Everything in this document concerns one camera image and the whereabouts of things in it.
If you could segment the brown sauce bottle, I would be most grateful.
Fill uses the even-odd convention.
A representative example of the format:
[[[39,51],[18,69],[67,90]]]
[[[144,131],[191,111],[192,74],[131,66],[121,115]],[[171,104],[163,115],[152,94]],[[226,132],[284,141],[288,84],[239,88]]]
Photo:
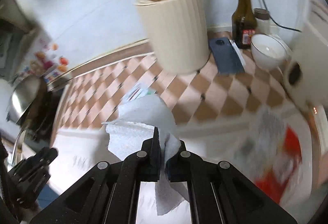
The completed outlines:
[[[238,0],[232,15],[232,37],[239,49],[249,49],[255,34],[257,21],[252,11],[251,0]]]

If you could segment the colourful printed packet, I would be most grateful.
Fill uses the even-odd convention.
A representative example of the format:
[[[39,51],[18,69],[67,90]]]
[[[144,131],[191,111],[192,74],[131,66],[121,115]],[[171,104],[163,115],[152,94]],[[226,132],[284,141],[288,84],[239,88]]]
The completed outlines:
[[[71,63],[64,48],[44,30],[34,29],[30,36],[28,49],[17,70],[19,78],[36,75],[49,83],[70,70]]]

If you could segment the dark blue smartphone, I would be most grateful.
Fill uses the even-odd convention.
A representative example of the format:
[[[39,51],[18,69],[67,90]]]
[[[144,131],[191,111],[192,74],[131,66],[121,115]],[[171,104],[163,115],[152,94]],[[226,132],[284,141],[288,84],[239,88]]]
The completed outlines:
[[[228,76],[245,72],[241,60],[228,38],[210,39],[208,45],[220,75]]]

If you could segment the red white snack packet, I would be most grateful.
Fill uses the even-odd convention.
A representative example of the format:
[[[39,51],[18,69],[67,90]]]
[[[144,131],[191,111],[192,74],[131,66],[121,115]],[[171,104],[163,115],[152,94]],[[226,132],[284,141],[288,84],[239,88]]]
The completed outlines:
[[[277,204],[300,174],[301,145],[297,133],[268,108],[258,112],[250,134],[233,154],[234,165]]]

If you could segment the checkered brown pink tablecloth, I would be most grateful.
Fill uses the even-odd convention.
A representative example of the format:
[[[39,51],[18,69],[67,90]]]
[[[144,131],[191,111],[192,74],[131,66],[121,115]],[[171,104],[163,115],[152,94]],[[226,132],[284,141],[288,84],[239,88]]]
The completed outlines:
[[[261,105],[281,107],[290,102],[280,69],[258,68],[248,50],[242,51],[243,73],[222,76],[213,57],[198,71],[171,74],[161,68],[144,42],[83,64],[56,81],[64,87],[53,134],[61,128],[98,130],[117,118],[117,108],[136,83],[151,88],[171,109],[179,125],[219,117],[254,113]]]

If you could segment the white ceramic bowl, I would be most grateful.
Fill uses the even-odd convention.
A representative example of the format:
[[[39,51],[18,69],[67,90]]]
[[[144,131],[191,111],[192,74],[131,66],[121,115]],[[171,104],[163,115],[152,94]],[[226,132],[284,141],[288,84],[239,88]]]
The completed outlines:
[[[255,64],[268,71],[279,67],[287,58],[283,45],[277,39],[264,34],[255,34],[251,38],[251,53]]]

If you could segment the brown lidded jar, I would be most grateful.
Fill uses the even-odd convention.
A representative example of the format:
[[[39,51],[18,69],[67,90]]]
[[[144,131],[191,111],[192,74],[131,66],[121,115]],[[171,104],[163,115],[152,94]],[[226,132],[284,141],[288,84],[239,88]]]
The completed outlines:
[[[270,33],[270,14],[266,9],[254,8],[254,17],[257,21],[256,32],[258,34]]]

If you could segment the cream ribbed utensil holder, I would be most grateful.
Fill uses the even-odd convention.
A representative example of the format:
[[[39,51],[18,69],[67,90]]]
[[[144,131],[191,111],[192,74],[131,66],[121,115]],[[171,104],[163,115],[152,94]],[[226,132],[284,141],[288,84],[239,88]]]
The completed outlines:
[[[210,50],[202,0],[137,0],[135,6],[164,70],[189,74],[205,66]]]

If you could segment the white paper towel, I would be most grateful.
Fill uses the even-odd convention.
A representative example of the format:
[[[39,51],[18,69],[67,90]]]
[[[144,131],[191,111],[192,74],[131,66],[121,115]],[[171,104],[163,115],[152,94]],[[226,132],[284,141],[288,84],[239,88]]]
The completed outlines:
[[[118,118],[104,124],[109,134],[108,150],[122,161],[139,151],[157,128],[161,153],[160,178],[155,183],[157,215],[165,215],[188,200],[185,184],[171,183],[165,171],[167,161],[178,153],[181,142],[175,137],[175,119],[163,99],[153,94],[119,105]]]

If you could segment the white electric kettle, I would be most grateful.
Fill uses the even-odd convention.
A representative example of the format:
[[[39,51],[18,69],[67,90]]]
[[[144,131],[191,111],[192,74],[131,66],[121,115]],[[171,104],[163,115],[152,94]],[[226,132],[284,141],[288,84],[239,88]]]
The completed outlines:
[[[327,6],[311,1],[304,30],[284,71],[284,87],[304,113],[327,106]]]

